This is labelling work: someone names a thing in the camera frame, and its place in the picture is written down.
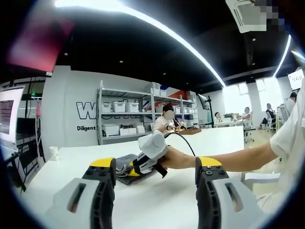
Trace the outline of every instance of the white table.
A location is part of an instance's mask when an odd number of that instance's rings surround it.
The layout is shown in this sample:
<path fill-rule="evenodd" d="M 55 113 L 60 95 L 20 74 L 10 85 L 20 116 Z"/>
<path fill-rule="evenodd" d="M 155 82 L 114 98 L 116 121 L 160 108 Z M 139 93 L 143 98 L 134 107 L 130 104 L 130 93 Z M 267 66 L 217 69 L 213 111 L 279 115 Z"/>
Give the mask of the white table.
<path fill-rule="evenodd" d="M 230 122 L 214 122 L 214 126 L 215 127 L 220 127 L 220 126 L 238 126 L 241 125 L 243 123 L 242 120 L 238 120 L 238 121 L 230 121 Z"/>
<path fill-rule="evenodd" d="M 195 135 L 184 135 L 198 156 L 230 153 L 244 148 L 243 128 L 203 129 Z M 167 144 L 192 154 L 188 145 L 177 135 L 166 139 Z M 89 164 L 99 158 L 138 154 L 137 141 L 112 145 L 61 148 L 60 161 L 48 161 L 34 177 L 22 199 L 36 213 L 45 212 L 56 192 L 75 177 L 82 177 Z M 241 178 L 241 173 L 228 173 Z M 126 186 L 117 181 L 112 213 L 114 229 L 193 229 L 198 226 L 195 197 L 195 169 L 169 169 L 162 179 L 156 173 L 137 184 Z"/>

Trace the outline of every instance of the ceiling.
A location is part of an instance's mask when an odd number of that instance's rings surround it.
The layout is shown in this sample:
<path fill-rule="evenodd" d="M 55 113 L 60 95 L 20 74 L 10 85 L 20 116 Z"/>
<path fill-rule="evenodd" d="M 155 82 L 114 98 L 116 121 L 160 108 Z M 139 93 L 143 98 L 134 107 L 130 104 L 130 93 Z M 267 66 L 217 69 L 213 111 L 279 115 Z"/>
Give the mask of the ceiling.
<path fill-rule="evenodd" d="M 281 31 L 241 34 L 224 0 L 121 2 L 160 21 L 187 40 L 226 85 L 271 76 L 288 39 Z M 197 57 L 144 21 L 115 12 L 57 10 L 59 15 L 75 23 L 58 56 L 58 65 L 154 81 L 198 93 L 221 89 L 221 84 Z M 295 69 L 296 62 L 288 52 L 277 76 L 287 76 Z"/>

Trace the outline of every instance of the gray cloth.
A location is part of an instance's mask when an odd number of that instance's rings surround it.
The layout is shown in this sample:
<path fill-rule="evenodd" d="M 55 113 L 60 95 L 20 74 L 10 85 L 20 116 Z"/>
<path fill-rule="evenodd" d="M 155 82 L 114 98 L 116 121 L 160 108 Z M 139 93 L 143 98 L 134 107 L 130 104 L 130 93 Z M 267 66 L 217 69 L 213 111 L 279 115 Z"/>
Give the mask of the gray cloth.
<path fill-rule="evenodd" d="M 137 155 L 128 154 L 126 156 L 122 156 L 116 158 L 116 179 L 123 184 L 129 185 L 136 180 L 141 180 L 152 173 L 147 173 L 144 175 L 140 175 L 138 177 L 130 177 L 128 174 L 134 168 L 130 165 L 130 163 L 137 158 Z"/>

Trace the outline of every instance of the person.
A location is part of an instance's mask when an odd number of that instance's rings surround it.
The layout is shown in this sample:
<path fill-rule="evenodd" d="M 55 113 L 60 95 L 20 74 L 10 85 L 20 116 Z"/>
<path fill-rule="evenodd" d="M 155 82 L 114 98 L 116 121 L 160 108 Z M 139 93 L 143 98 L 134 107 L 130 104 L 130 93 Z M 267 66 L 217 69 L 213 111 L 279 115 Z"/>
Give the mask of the person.
<path fill-rule="evenodd" d="M 242 114 L 242 119 L 243 121 L 247 121 L 250 120 L 250 117 L 251 117 L 250 108 L 247 106 L 244 109 L 244 113 Z"/>
<path fill-rule="evenodd" d="M 267 104 L 266 113 L 270 114 L 272 127 L 275 128 L 275 113 L 272 110 L 271 104 Z"/>
<path fill-rule="evenodd" d="M 295 106 L 295 102 L 296 102 L 296 93 L 292 92 L 290 98 L 286 102 L 286 108 L 289 115 L 291 114 L 292 109 Z"/>
<path fill-rule="evenodd" d="M 216 112 L 216 113 L 215 113 L 215 118 L 216 118 L 215 121 L 217 121 L 217 122 L 220 122 L 220 121 L 221 121 L 221 115 L 220 115 L 219 112 Z"/>
<path fill-rule="evenodd" d="M 180 124 L 175 118 L 173 106 L 171 103 L 163 106 L 163 114 L 158 117 L 154 123 L 153 130 L 159 130 L 162 133 L 173 131 L 175 128 L 179 128 Z"/>
<path fill-rule="evenodd" d="M 246 172 L 260 169 L 277 157 L 282 158 L 284 168 L 273 193 L 259 197 L 258 206 L 266 213 L 275 213 L 296 183 L 299 168 L 305 155 L 305 81 L 302 82 L 295 108 L 287 122 L 264 145 L 240 150 L 230 154 L 209 156 L 218 160 L 226 171 Z M 167 168 L 195 167 L 195 157 L 170 147 L 161 161 Z"/>

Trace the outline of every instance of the window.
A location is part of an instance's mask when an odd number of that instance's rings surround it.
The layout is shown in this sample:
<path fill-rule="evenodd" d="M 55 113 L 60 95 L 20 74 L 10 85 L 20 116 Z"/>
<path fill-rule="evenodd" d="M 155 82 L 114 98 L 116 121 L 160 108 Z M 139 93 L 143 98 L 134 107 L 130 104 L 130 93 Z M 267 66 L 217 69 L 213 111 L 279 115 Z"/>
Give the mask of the window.
<path fill-rule="evenodd" d="M 248 86 L 240 83 L 223 89 L 224 108 L 226 113 L 244 113 L 248 106 L 252 110 Z"/>
<path fill-rule="evenodd" d="M 272 109 L 283 103 L 282 93 L 276 78 L 268 77 L 256 80 L 262 111 L 267 110 L 267 104 L 271 104 Z"/>

